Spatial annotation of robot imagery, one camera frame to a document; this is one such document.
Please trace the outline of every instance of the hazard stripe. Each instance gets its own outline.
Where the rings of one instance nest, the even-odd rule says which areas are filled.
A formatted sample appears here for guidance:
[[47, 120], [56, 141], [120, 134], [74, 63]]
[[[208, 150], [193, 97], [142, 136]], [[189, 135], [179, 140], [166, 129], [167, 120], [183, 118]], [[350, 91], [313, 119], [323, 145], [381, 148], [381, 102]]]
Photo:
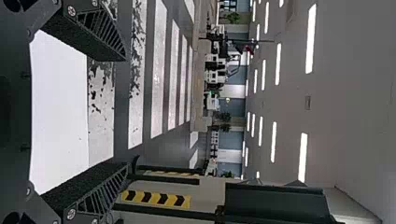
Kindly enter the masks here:
[[166, 194], [161, 194], [161, 198], [158, 201], [158, 204], [165, 204], [166, 200], [168, 200], [168, 196]]
[[191, 196], [147, 192], [140, 190], [125, 190], [121, 200], [127, 203], [146, 203], [157, 206], [190, 208]]
[[199, 174], [194, 174], [194, 173], [178, 173], [178, 172], [165, 172], [165, 171], [150, 171], [147, 170], [146, 174], [152, 174], [152, 175], [180, 175], [180, 176], [200, 176]]

